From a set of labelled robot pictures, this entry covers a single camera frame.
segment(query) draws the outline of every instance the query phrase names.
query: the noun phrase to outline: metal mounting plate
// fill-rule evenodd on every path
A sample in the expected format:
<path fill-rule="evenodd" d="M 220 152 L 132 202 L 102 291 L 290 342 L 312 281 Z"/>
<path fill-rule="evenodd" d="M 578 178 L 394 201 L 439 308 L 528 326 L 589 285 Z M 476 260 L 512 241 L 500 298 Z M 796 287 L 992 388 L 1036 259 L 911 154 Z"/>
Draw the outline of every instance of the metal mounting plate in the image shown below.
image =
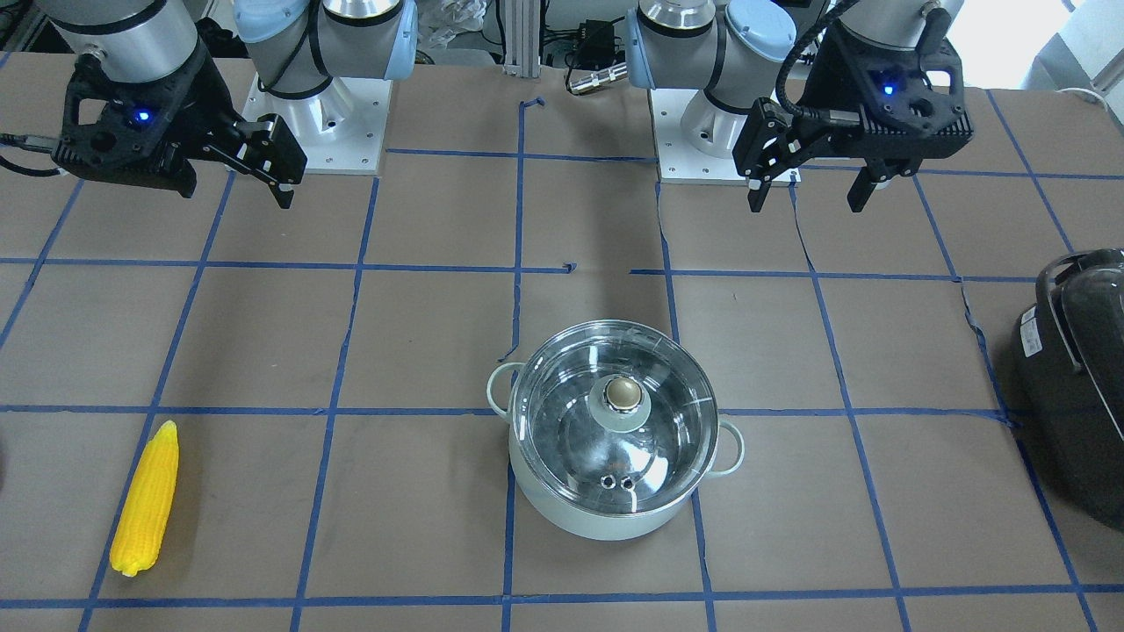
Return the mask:
<path fill-rule="evenodd" d="M 734 159 L 717 159 L 695 148 L 683 135 L 679 120 L 687 103 L 698 90 L 650 90 L 652 127 L 655 132 L 655 151 L 660 157 L 660 180 L 679 184 L 726 184 L 745 186 L 745 177 L 734 169 Z M 777 178 L 778 182 L 789 182 L 795 174 L 800 181 L 800 171 L 790 169 Z"/>
<path fill-rule="evenodd" d="M 297 134 L 297 141 L 308 156 L 305 173 L 377 175 L 382 157 L 393 82 L 381 79 L 353 78 L 343 78 L 337 81 L 343 81 L 354 96 L 359 117 L 356 120 L 348 121 L 344 129 L 346 134 L 333 134 L 327 139 L 309 139 Z M 257 75 L 255 74 L 250 87 L 250 96 L 246 97 L 246 105 L 242 108 L 242 116 L 246 120 L 256 120 L 263 114 L 275 111 L 270 109 L 272 99 L 272 96 L 263 94 L 257 90 Z"/>

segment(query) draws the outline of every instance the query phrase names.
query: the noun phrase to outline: glass lid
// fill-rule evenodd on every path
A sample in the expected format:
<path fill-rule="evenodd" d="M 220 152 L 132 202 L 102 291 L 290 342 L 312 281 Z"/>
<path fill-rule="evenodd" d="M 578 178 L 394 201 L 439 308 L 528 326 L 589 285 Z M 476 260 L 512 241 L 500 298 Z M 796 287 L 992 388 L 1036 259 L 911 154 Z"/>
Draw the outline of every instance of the glass lid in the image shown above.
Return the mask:
<path fill-rule="evenodd" d="M 607 515 L 672 504 L 714 461 L 717 408 L 706 374 L 662 333 L 625 320 L 547 341 L 515 385 L 524 458 L 554 494 Z"/>

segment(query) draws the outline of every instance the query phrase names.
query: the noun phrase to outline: corn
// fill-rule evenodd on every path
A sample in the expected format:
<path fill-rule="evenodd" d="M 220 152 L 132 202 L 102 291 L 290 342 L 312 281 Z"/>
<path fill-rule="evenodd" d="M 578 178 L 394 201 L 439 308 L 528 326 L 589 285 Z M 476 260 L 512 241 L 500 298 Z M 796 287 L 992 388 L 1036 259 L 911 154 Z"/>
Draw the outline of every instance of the corn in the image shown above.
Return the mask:
<path fill-rule="evenodd" d="M 109 550 L 109 563 L 125 577 L 136 577 L 138 571 L 156 563 L 167 514 L 172 511 L 179 467 L 179 436 L 175 422 L 169 419 L 140 453 Z"/>

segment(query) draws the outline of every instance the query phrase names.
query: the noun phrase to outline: pot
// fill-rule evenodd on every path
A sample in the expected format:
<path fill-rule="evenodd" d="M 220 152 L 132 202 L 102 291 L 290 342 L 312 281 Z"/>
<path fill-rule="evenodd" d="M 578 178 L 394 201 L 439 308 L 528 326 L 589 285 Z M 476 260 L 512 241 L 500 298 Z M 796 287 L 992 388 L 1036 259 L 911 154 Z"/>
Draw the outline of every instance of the pot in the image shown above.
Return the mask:
<path fill-rule="evenodd" d="M 507 371 L 517 376 L 502 408 L 492 387 Z M 492 371 L 487 396 L 510 425 L 519 489 L 547 520 L 593 540 L 659 529 L 704 478 L 729 475 L 745 458 L 745 441 L 718 418 L 698 362 L 636 323 L 574 325 L 527 362 Z M 715 470 L 719 428 L 733 435 L 737 459 Z"/>

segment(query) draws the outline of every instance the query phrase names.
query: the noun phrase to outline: white label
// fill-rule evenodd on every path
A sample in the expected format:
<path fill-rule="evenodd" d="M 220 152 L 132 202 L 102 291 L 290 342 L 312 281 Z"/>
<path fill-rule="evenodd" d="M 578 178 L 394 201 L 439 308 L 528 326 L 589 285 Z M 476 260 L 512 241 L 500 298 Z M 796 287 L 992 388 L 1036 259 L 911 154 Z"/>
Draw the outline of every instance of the white label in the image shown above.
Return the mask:
<path fill-rule="evenodd" d="M 1039 337 L 1039 319 L 1031 316 L 1030 320 L 1024 320 L 1018 328 L 1019 337 L 1023 338 L 1023 353 L 1030 358 L 1042 351 L 1042 338 Z"/>

